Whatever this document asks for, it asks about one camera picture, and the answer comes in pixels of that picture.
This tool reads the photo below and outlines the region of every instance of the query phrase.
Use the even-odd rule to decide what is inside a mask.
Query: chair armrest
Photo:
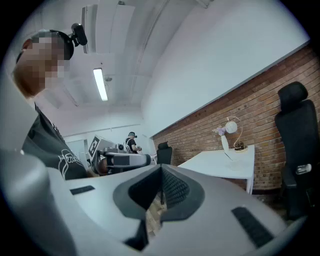
[[[284,183],[284,186],[287,189],[296,189],[297,188],[297,182],[293,175],[293,170],[288,167],[287,165],[284,166],[282,170],[282,180]]]

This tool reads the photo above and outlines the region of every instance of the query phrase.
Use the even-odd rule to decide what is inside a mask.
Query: round lamp shade
[[[225,124],[225,130],[229,134],[235,133],[237,129],[238,129],[238,126],[234,121],[229,121]]]

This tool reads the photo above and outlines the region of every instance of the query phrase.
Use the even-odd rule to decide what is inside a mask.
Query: ceiling
[[[97,5],[96,16],[87,18],[85,28],[88,46],[95,44],[96,52],[91,47],[86,54],[81,45],[74,49],[63,84],[44,91],[36,99],[41,108],[140,107],[159,58],[198,3],[196,0],[122,2],[125,6],[120,6],[118,0],[52,0],[26,21],[12,46],[16,56],[23,41],[36,31],[44,28],[70,34],[73,23],[82,23],[82,8]],[[102,68],[104,77],[112,78],[105,82],[108,101],[100,98],[94,68]]]

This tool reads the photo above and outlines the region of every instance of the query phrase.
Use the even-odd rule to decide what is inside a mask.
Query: person wearing black shirt
[[[59,33],[40,30],[24,42],[12,73],[15,85],[38,113],[22,149],[38,157],[45,166],[58,169],[65,180],[96,174],[85,169],[66,145],[56,125],[35,105],[34,97],[45,89],[58,86],[57,80],[63,76],[64,64],[71,57],[66,47],[69,43]],[[103,172],[107,173],[107,168],[103,168]]]
[[[141,147],[137,147],[136,145],[136,142],[135,142],[135,138],[136,138],[136,134],[131,131],[129,134],[128,134],[128,137],[125,139],[125,147],[126,147],[126,150],[128,151],[128,153],[131,153],[131,154],[138,154],[138,151],[141,151],[142,148]]]

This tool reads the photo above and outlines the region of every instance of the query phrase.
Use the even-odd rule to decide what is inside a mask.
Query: brick wall
[[[240,140],[246,145],[255,145],[253,189],[279,188],[286,153],[275,125],[275,115],[280,111],[277,92],[291,82],[300,81],[308,90],[308,98],[313,101],[319,120],[319,68],[318,57],[307,45],[237,89],[156,134],[153,136],[154,145],[157,149],[159,143],[168,141],[173,148],[171,164],[178,166],[202,151],[223,149],[220,136],[212,130],[224,125],[226,117],[236,116],[241,122],[233,120],[238,127],[243,126]],[[241,129],[238,131],[225,134],[230,147]],[[232,181],[245,187],[243,180]]]

